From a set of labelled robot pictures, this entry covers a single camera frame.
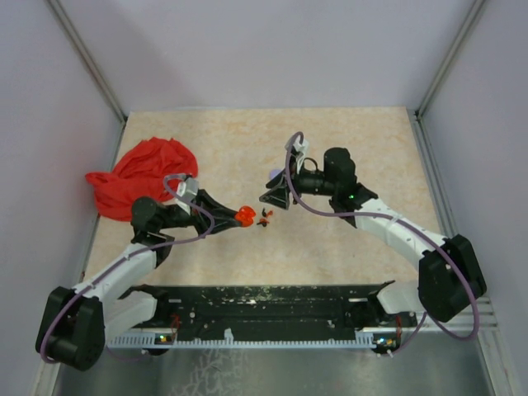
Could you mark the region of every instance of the gray wall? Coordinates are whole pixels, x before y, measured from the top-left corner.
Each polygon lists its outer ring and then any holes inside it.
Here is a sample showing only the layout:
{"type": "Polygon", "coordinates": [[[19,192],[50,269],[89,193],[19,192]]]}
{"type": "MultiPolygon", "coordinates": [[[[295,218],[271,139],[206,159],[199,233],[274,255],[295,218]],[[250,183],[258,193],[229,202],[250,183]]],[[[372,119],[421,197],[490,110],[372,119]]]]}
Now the gray wall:
{"type": "Polygon", "coordinates": [[[425,124],[528,393],[528,2],[489,2],[425,124]]]}
{"type": "Polygon", "coordinates": [[[96,218],[84,173],[120,126],[43,1],[0,12],[0,392],[30,392],[48,293],[81,271],[96,218]]]}
{"type": "Polygon", "coordinates": [[[472,0],[63,0],[126,111],[416,108],[472,0]]]}

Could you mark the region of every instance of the purple cable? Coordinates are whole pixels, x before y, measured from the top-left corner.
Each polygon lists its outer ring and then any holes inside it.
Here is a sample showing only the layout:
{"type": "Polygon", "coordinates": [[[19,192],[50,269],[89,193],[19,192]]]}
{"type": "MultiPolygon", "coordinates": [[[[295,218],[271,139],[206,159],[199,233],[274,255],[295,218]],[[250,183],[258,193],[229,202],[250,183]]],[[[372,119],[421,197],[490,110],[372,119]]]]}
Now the purple cable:
{"type": "MultiPolygon", "coordinates": [[[[303,200],[301,200],[299,194],[297,194],[297,191],[295,191],[294,184],[291,181],[291,174],[290,174],[290,159],[292,156],[291,150],[293,148],[294,142],[297,140],[297,137],[300,138],[300,143],[303,143],[304,141],[304,134],[302,132],[296,132],[293,134],[293,136],[290,138],[287,146],[287,153],[286,153],[286,165],[285,165],[285,176],[286,176],[286,183],[288,184],[288,187],[290,188],[291,194],[294,197],[294,199],[301,205],[303,208],[305,208],[308,212],[314,213],[315,215],[320,215],[324,217],[380,217],[382,219],[387,220],[393,220],[393,216],[385,213],[374,213],[374,212],[343,212],[343,213],[331,213],[331,212],[322,212],[321,210],[316,210],[308,205],[306,205],[303,200]]],[[[453,337],[454,339],[461,340],[461,341],[470,341],[477,337],[477,334],[479,333],[479,327],[480,327],[480,315],[479,315],[479,308],[477,307],[477,301],[474,297],[473,291],[471,290],[471,286],[469,286],[468,281],[464,278],[464,275],[460,271],[460,269],[457,267],[455,262],[449,257],[449,255],[444,252],[444,250],[438,246],[433,240],[431,240],[427,235],[425,235],[422,231],[417,229],[416,227],[412,226],[411,224],[407,223],[406,221],[403,221],[401,219],[397,219],[396,222],[398,224],[401,224],[406,229],[409,229],[414,234],[416,234],[420,239],[422,239],[425,243],[428,243],[432,248],[434,248],[447,262],[447,264],[450,265],[450,267],[453,269],[453,272],[456,274],[456,276],[459,278],[460,283],[464,287],[464,290],[469,298],[469,303],[471,305],[471,309],[473,311],[473,329],[471,330],[471,333],[467,336],[459,336],[458,334],[453,333],[452,331],[448,330],[442,323],[438,322],[436,319],[431,318],[432,321],[438,326],[443,332],[445,332],[448,336],[453,337]]],[[[425,323],[427,313],[423,314],[422,320],[420,323],[416,326],[414,329],[414,332],[409,336],[407,341],[399,348],[402,349],[402,347],[405,347],[420,331],[420,328],[425,323]]]]}
{"type": "Polygon", "coordinates": [[[198,210],[199,212],[201,212],[202,214],[204,214],[206,217],[209,218],[211,224],[209,226],[209,228],[204,231],[204,233],[194,237],[194,238],[188,238],[188,239],[182,239],[181,241],[171,241],[171,242],[164,242],[164,243],[158,243],[157,245],[153,245],[153,246],[149,246],[149,247],[142,247],[134,252],[132,252],[128,257],[122,257],[120,258],[117,262],[115,262],[114,264],[112,264],[110,267],[108,267],[108,269],[106,269],[106,271],[104,271],[102,274],[100,274],[93,282],[92,282],[92,286],[87,286],[85,287],[84,289],[82,289],[81,291],[79,291],[68,303],[66,303],[66,305],[60,310],[59,314],[55,317],[55,319],[53,320],[53,322],[50,324],[49,328],[48,328],[48,331],[46,332],[46,334],[44,335],[44,338],[42,340],[42,344],[40,344],[40,357],[42,358],[42,360],[46,363],[50,363],[50,364],[54,364],[54,363],[58,363],[57,361],[54,361],[52,359],[50,359],[47,355],[46,355],[46,347],[48,346],[48,342],[50,341],[50,337],[51,337],[51,334],[54,332],[55,328],[57,327],[57,324],[59,323],[59,321],[64,317],[64,315],[68,312],[68,310],[81,298],[83,297],[83,295],[85,295],[89,290],[92,289],[93,286],[96,286],[98,285],[99,283],[102,282],[103,279],[105,279],[111,272],[113,272],[118,266],[120,266],[121,264],[123,264],[124,262],[127,262],[128,261],[128,258],[131,258],[131,257],[134,257],[134,256],[137,256],[138,254],[141,254],[141,253],[144,253],[144,252],[148,252],[150,250],[156,250],[156,249],[159,249],[159,248],[165,248],[166,246],[173,246],[173,245],[182,245],[183,243],[191,243],[191,242],[196,242],[196,241],[199,241],[200,239],[202,238],[205,238],[207,235],[209,235],[212,231],[213,231],[213,228],[215,227],[215,218],[207,211],[207,210],[204,210],[202,209],[201,207],[199,207],[198,205],[195,205],[193,204],[192,202],[186,202],[185,200],[182,199],[182,197],[180,197],[169,185],[168,185],[168,182],[170,180],[174,180],[174,179],[178,179],[178,180],[184,180],[184,177],[185,175],[182,175],[182,174],[177,174],[177,175],[168,175],[168,176],[165,176],[163,178],[163,186],[165,187],[165,189],[170,192],[174,198],[176,198],[177,200],[180,200],[182,201],[183,203],[189,205],[192,209],[194,210],[198,210]]]}

